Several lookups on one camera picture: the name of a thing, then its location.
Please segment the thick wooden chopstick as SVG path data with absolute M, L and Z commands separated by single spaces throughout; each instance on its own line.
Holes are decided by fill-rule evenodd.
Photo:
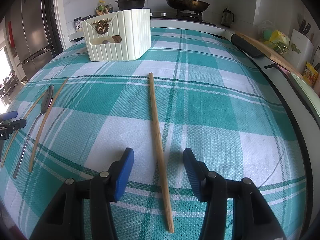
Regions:
M 165 166 L 164 151 L 161 138 L 161 130 L 159 126 L 158 113 L 157 113 L 157 103 L 156 103 L 156 94 L 154 86 L 154 77 L 153 73 L 149 73 L 149 82 L 150 82 L 150 101 L 151 101 L 151 114 L 152 114 L 152 129 L 154 134 L 155 149 L 157 155 L 159 177 L 161 182 L 161 190 L 163 196 L 164 204 L 164 213 L 167 219 L 168 230 L 170 233 L 174 233 L 174 221 L 172 216 L 171 202 L 170 202 L 170 193 L 167 180 L 167 170 Z

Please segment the cream plastic utensil holder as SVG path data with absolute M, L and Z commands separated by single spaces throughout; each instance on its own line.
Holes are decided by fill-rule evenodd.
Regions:
M 91 61 L 133 61 L 151 48 L 150 9 L 116 11 L 81 24 Z

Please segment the metal spoon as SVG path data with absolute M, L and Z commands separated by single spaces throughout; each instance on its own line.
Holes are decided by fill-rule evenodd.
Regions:
M 43 96 L 43 99 L 42 99 L 42 102 L 41 102 L 41 111 L 40 111 L 40 114 L 36 117 L 36 119 L 34 120 L 30 130 L 29 130 L 29 133 L 27 135 L 27 139 L 24 143 L 24 146 L 23 146 L 23 150 L 20 154 L 20 157 L 19 157 L 19 160 L 17 162 L 17 165 L 16 165 L 16 168 L 15 168 L 15 171 L 13 173 L 13 178 L 16 179 L 17 178 L 17 175 L 18 175 L 18 171 L 19 171 L 19 168 L 20 168 L 20 165 L 21 165 L 21 162 L 22 162 L 22 159 L 24 157 L 24 153 L 25 153 L 25 150 L 27 148 L 27 144 L 28 144 L 28 141 L 29 141 L 29 138 L 34 130 L 34 127 L 36 125 L 36 123 L 38 122 L 38 120 L 40 119 L 41 116 L 43 116 L 46 111 L 48 110 L 49 106 L 51 105 L 52 103 L 52 100 L 53 100 L 53 91 L 54 91 L 54 86 L 53 85 L 50 85 L 46 92 L 44 93 L 44 96 Z

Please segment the stainless steel refrigerator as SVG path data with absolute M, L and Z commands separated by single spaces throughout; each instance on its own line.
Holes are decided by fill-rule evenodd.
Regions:
M 5 20 L 23 78 L 30 80 L 63 52 L 53 0 L 14 0 Z

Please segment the teal checkered tablecloth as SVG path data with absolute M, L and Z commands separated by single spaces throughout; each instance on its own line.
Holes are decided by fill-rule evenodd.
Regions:
M 150 101 L 153 73 L 174 233 L 168 230 Z M 29 138 L 47 88 L 53 100 Z M 288 239 L 304 220 L 306 181 L 291 121 L 259 69 L 233 44 L 199 31 L 152 28 L 138 60 L 90 61 L 80 41 L 46 64 L 19 92 L 11 110 L 27 125 L 1 168 L 1 201 L 29 237 L 69 177 L 89 179 L 132 148 L 124 195 L 111 205 L 119 239 L 197 239 L 205 204 L 194 196 L 182 161 L 196 159 L 226 179 L 251 178 Z

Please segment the pale green plate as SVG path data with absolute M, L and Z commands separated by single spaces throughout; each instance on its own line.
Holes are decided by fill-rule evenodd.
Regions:
M 292 86 L 295 89 L 296 93 L 298 94 L 298 97 L 300 98 L 303 105 L 308 109 L 310 114 L 319 124 L 319 118 L 320 118 L 319 96 L 305 81 L 303 81 L 296 74 L 290 73 L 289 80 L 292 83 Z

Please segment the sauce bottles group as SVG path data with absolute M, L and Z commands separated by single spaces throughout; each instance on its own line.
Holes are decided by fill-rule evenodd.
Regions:
M 95 8 L 95 12 L 98 16 L 100 16 L 114 12 L 114 8 L 112 3 L 106 3 L 103 0 L 99 0 L 98 6 Z

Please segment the wooden cutting board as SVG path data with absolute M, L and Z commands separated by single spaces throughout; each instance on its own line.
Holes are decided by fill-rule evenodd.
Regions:
M 302 75 L 286 59 L 284 59 L 280 54 L 275 52 L 270 47 L 264 45 L 263 43 L 261 43 L 260 41 L 254 39 L 254 38 L 251 38 L 251 37 L 249 37 L 249 36 L 247 36 L 245 34 L 242 34 L 242 33 L 238 32 L 238 31 L 236 31 L 235 33 L 236 33 L 236 35 L 240 36 L 241 38 L 243 38 L 244 40 L 249 42 L 255 48 L 257 48 L 259 51 L 261 51 L 271 61 L 277 63 L 280 66 L 282 66 L 283 68 L 285 68 L 289 72 L 292 72 L 292 73 L 296 74 L 301 79 L 303 78 Z

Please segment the yellow snack packet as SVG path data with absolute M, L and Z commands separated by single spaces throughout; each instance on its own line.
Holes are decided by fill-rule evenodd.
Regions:
M 312 88 L 318 78 L 319 73 L 313 66 L 306 62 L 304 71 L 303 71 L 303 80 Z

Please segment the yellow green sponge bag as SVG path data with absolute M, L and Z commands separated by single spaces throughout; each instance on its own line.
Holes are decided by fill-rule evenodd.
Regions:
M 260 41 L 278 54 L 287 53 L 289 50 L 289 37 L 276 29 L 263 29 L 260 32 Z

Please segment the black pot with red lid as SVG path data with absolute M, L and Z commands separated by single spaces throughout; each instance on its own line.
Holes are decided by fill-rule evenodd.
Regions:
M 117 0 L 119 10 L 132 10 L 144 8 L 146 0 Z

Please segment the white knife block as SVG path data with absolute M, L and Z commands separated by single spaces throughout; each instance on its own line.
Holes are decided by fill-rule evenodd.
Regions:
M 302 19 L 298 30 L 293 29 L 292 31 L 289 50 L 287 54 L 285 54 L 285 59 L 300 74 L 303 74 L 306 63 L 311 60 L 313 44 L 307 37 L 310 29 L 311 24 L 307 23 L 305 19 Z

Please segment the glass french press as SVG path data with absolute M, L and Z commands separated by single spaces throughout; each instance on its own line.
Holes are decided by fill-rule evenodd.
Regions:
M 228 8 L 225 8 L 222 13 L 221 25 L 230 28 L 234 23 L 235 15 Z

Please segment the black gas stove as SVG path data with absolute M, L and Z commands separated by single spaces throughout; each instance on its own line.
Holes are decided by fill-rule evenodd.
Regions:
M 216 24 L 214 23 L 204 21 L 203 13 L 201 12 L 191 12 L 191 11 L 183 11 L 183 10 L 176 10 L 174 12 L 151 12 L 150 17 L 152 19 L 190 21 L 190 22 L 216 26 Z

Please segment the dark wok with lid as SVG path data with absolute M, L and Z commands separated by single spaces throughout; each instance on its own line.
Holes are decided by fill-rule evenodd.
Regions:
M 199 0 L 166 0 L 169 7 L 176 10 L 192 11 L 195 13 L 204 12 L 208 9 L 209 3 Z

